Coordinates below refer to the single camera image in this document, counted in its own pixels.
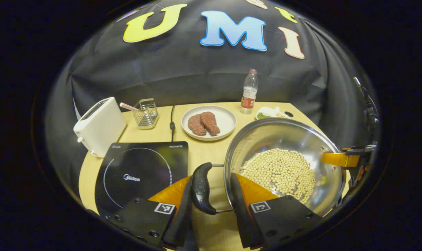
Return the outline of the white round plate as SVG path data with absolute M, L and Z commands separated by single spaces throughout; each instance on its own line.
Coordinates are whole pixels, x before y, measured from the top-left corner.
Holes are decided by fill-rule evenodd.
M 188 121 L 190 117 L 203 113 L 203 112 L 211 112 L 215 115 L 216 125 L 220 129 L 220 133 L 218 133 L 216 136 L 212 136 L 209 132 L 207 132 L 206 135 L 204 136 L 198 136 L 198 135 L 195 135 L 193 131 L 190 130 L 190 128 L 188 127 Z M 195 138 L 201 141 L 221 140 L 233 132 L 236 124 L 237 124 L 236 116 L 230 110 L 224 107 L 215 106 L 215 105 L 198 106 L 198 107 L 190 109 L 189 111 L 184 113 L 184 115 L 182 116 L 183 130 L 192 138 Z

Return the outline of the white toaster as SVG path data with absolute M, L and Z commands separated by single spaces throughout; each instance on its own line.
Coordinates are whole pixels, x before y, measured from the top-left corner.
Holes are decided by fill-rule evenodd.
M 76 122 L 73 131 L 91 155 L 104 158 L 127 123 L 114 97 L 97 102 Z

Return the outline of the steel pot with black handle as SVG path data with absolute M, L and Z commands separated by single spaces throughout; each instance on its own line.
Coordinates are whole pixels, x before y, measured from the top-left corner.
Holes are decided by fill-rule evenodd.
M 257 153 L 272 149 L 296 150 L 309 161 L 316 173 L 316 186 L 305 205 L 324 216 L 341 204 L 346 186 L 346 172 L 337 165 L 322 162 L 324 153 L 340 153 L 326 135 L 293 119 L 261 119 L 243 127 L 229 144 L 224 167 L 224 187 L 231 210 L 235 208 L 230 175 L 240 174 L 242 165 Z

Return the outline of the clear water bottle red label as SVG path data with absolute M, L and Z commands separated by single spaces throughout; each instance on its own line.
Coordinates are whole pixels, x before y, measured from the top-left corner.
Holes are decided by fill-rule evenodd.
M 241 99 L 240 112 L 243 114 L 251 114 L 254 108 L 257 92 L 259 88 L 259 80 L 257 70 L 250 69 L 243 84 L 243 96 Z

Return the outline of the dark metal stand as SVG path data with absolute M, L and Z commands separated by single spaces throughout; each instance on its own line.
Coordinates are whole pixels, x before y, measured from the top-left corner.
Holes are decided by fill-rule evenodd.
M 360 83 L 359 78 L 354 77 L 353 81 L 357 86 L 361 97 L 360 101 L 363 103 L 364 106 L 365 124 L 369 133 L 368 142 L 370 144 L 377 144 L 379 139 L 378 109 L 372 97 L 369 95 L 367 88 Z

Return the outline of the black induction cooktop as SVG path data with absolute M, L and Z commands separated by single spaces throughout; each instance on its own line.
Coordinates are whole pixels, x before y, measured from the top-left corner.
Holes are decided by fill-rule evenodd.
M 98 171 L 98 214 L 112 217 L 132 199 L 149 200 L 187 177 L 188 144 L 180 142 L 112 143 Z

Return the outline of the white divided bean tray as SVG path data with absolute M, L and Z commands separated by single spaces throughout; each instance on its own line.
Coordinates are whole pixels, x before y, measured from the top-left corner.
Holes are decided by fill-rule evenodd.
M 282 118 L 290 119 L 291 117 L 280 111 L 280 107 L 270 108 L 270 107 L 261 107 L 256 115 L 254 116 L 256 120 L 259 119 L 269 119 L 269 118 Z

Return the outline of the pile of yellow soybeans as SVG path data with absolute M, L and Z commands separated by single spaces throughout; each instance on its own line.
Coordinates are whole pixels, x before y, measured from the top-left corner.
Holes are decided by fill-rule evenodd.
M 306 203 L 316 183 L 315 171 L 297 151 L 271 149 L 256 153 L 241 168 L 241 175 L 278 196 L 291 195 Z

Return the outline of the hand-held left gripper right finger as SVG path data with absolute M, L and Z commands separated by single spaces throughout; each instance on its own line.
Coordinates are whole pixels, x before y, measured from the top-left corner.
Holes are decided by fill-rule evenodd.
M 276 248 L 310 232 L 321 216 L 293 196 L 278 197 L 266 188 L 231 174 L 232 206 L 243 248 Z

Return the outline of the brown meat piece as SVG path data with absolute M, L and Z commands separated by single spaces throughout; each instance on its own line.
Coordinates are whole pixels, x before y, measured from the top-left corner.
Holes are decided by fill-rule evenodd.
M 188 128 L 193 132 L 194 135 L 204 136 L 207 130 L 201 123 L 201 114 L 196 114 L 188 119 Z
M 201 124 L 212 136 L 220 133 L 215 114 L 212 112 L 201 113 Z

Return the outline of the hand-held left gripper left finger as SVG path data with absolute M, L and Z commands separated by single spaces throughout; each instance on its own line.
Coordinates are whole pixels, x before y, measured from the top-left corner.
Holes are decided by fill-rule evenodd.
M 183 247 L 192 218 L 191 182 L 191 176 L 187 176 L 149 199 L 131 199 L 108 221 L 156 248 Z

